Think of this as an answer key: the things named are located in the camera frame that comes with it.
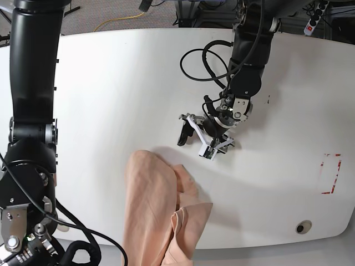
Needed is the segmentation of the black robot arm image left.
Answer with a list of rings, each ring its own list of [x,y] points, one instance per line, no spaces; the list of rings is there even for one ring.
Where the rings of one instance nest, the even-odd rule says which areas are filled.
[[[1,264],[73,265],[77,251],[98,265],[88,229],[55,197],[58,143],[53,118],[57,51],[68,1],[15,1],[9,42],[13,115],[1,156]]]

